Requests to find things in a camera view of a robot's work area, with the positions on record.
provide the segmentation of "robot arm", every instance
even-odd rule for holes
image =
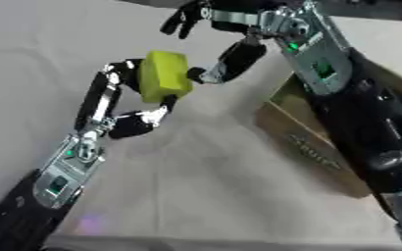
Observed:
[[[317,3],[306,0],[293,10],[264,2],[268,4],[194,1],[186,5],[191,7],[190,12],[183,7],[162,31],[173,33],[176,29],[170,26],[191,21],[181,30],[180,37],[185,38],[187,30],[204,19],[211,21],[213,28],[244,33],[253,45],[258,40],[273,39],[302,80],[316,117],[382,209],[397,222],[402,239],[402,104],[367,70],[367,60],[347,43]],[[187,17],[193,12],[194,19]],[[227,51],[213,70],[192,70],[188,77],[213,83],[231,80],[229,73],[241,74],[263,56],[257,53],[258,46],[246,50],[251,50],[253,58],[242,56],[238,49]],[[228,63],[228,59],[241,60],[245,68]]]
[[[24,177],[0,202],[0,251],[36,251],[57,228],[105,161],[104,137],[120,139],[148,133],[172,111],[176,97],[153,111],[114,116],[127,85],[139,92],[141,60],[109,64],[96,75],[69,134],[48,162]]]

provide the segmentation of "yellow cube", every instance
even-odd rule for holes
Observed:
[[[189,93],[193,86],[187,71],[185,55],[151,51],[142,61],[138,77],[143,102],[160,103],[168,95],[181,98]]]

